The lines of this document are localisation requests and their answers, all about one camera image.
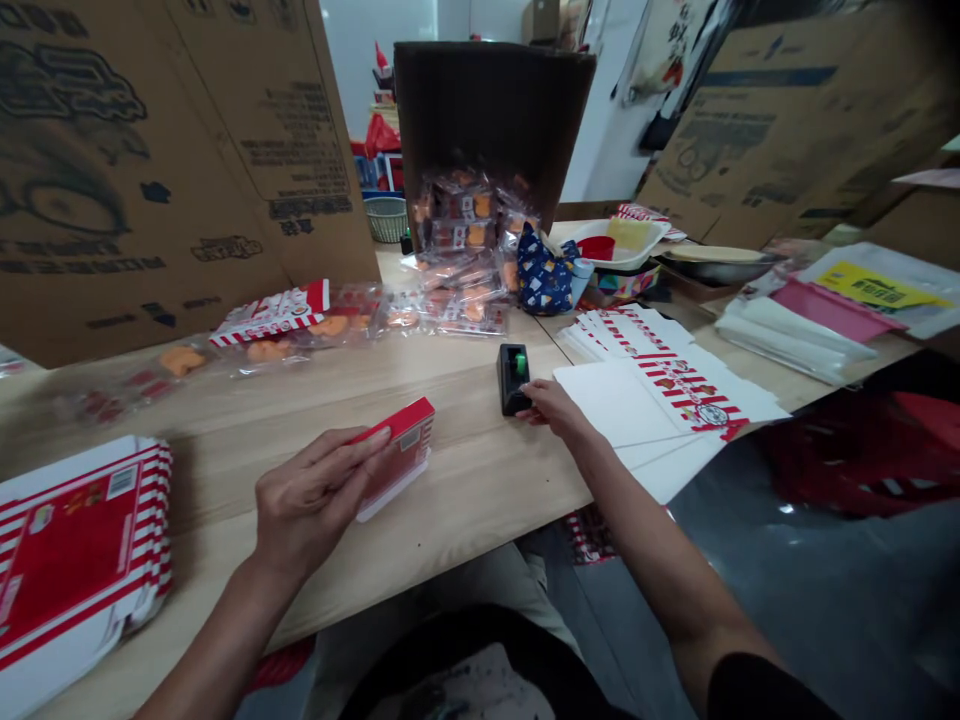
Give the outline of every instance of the blue printed bag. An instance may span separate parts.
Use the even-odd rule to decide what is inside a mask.
[[[561,249],[563,257],[554,256],[530,223],[523,224],[517,247],[520,305],[531,315],[559,315],[573,310],[573,261],[580,257],[580,250],[573,240]]]

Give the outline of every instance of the red cup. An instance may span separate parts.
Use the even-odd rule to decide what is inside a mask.
[[[609,235],[594,235],[577,243],[580,255],[586,260],[613,260],[613,248],[617,244]]]

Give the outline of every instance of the metal bowl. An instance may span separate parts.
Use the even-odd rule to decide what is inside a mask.
[[[755,262],[723,262],[720,260],[678,260],[667,251],[655,258],[672,270],[710,287],[742,285],[767,272],[783,260],[782,255],[764,253]]]

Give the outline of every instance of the red plastic bag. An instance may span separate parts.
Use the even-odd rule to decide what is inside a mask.
[[[367,141],[364,146],[367,160],[373,160],[382,152],[400,152],[400,133],[387,125],[383,115],[374,113],[367,126]]]

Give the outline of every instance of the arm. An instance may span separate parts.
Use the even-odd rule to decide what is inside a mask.
[[[583,475],[617,550],[670,642],[680,680],[700,717],[717,663],[747,652],[781,665],[700,551],[636,481],[613,447],[558,383],[524,386],[535,407],[517,417],[549,424]]]
[[[136,720],[233,717],[284,614],[333,552],[385,461],[389,429],[345,444],[364,430],[328,430],[260,478],[256,549]]]

